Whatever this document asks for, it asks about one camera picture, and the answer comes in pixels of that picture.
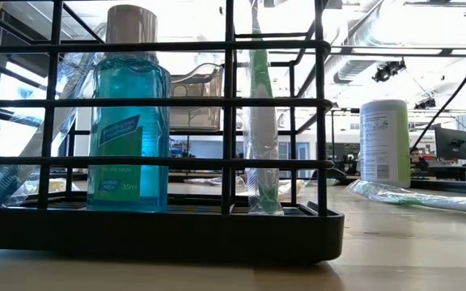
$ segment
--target table surface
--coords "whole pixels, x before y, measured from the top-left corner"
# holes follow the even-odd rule
[[[171,189],[220,193],[213,186],[175,184]],[[328,198],[329,207],[345,214],[343,253],[313,268],[153,264],[0,251],[0,290],[466,290],[466,213],[386,205],[343,187],[329,187]],[[299,195],[301,203],[315,199],[313,187]]]

